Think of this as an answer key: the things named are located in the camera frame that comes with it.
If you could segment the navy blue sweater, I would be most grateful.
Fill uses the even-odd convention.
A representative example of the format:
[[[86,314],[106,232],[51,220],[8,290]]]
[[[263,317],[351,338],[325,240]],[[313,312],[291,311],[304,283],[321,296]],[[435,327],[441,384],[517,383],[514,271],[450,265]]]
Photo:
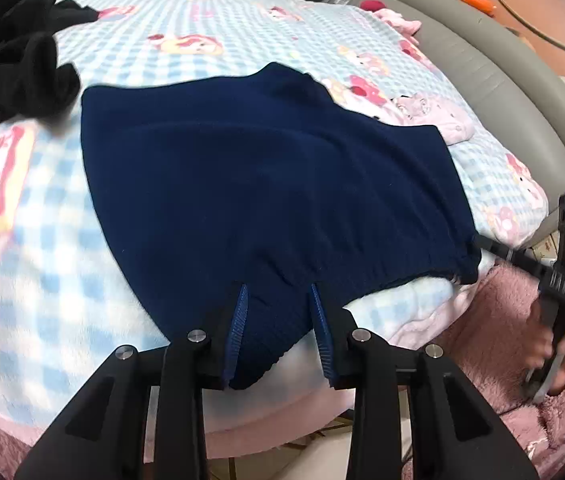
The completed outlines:
[[[104,238],[166,338],[210,326],[229,286],[247,285],[235,389],[311,330],[311,285],[345,307],[424,276],[479,276],[473,215],[439,130],[345,110],[288,66],[90,87],[81,144]]]

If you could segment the black fleece garment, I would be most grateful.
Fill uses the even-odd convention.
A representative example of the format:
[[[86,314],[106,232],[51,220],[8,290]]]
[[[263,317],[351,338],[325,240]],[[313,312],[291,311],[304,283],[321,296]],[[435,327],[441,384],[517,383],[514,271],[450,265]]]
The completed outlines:
[[[64,113],[81,89],[71,63],[58,63],[55,34],[96,22],[75,0],[0,0],[0,124]]]

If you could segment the grey padded bed frame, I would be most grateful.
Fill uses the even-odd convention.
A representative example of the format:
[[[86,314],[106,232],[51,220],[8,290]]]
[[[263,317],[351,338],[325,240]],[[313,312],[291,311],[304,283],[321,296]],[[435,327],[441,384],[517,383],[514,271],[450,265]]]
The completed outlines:
[[[366,0],[352,0],[354,6]],[[512,32],[458,0],[379,0],[419,20],[420,50],[483,126],[531,170],[549,214],[529,239],[555,232],[565,194],[565,83]]]

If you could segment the pink plush toy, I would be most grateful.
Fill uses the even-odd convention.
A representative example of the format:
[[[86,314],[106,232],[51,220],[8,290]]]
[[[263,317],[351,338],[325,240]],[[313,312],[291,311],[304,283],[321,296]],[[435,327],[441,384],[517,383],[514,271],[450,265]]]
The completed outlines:
[[[385,3],[380,0],[363,0],[359,5],[361,10],[370,12],[378,20],[388,24],[394,28],[401,36],[418,46],[419,42],[416,33],[422,27],[422,23],[418,20],[409,20],[404,18],[403,14],[391,10]]]

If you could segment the orange carrot toy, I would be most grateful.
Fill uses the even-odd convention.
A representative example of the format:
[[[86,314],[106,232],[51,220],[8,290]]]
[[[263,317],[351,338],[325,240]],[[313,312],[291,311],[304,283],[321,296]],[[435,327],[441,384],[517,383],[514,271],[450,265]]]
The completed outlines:
[[[491,0],[459,0],[468,6],[472,6],[473,9],[478,10],[489,16],[493,16],[496,10],[495,3]]]

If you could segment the small pink garment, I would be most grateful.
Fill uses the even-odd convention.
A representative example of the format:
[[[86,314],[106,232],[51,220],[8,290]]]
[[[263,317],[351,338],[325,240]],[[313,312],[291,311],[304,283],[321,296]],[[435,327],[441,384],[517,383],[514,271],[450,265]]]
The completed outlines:
[[[465,110],[450,100],[434,94],[416,93],[392,100],[404,126],[434,126],[447,146],[469,141],[475,123]]]

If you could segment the blue checkered cartoon blanket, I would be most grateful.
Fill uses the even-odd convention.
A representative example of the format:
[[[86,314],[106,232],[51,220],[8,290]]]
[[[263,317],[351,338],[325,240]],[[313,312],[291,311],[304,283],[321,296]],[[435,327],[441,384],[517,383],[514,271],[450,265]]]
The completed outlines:
[[[212,432],[348,407],[311,305],[416,348],[549,202],[407,34],[302,0],[76,0],[51,38],[77,81],[58,125],[0,124],[0,426],[35,442],[122,344],[220,313]]]

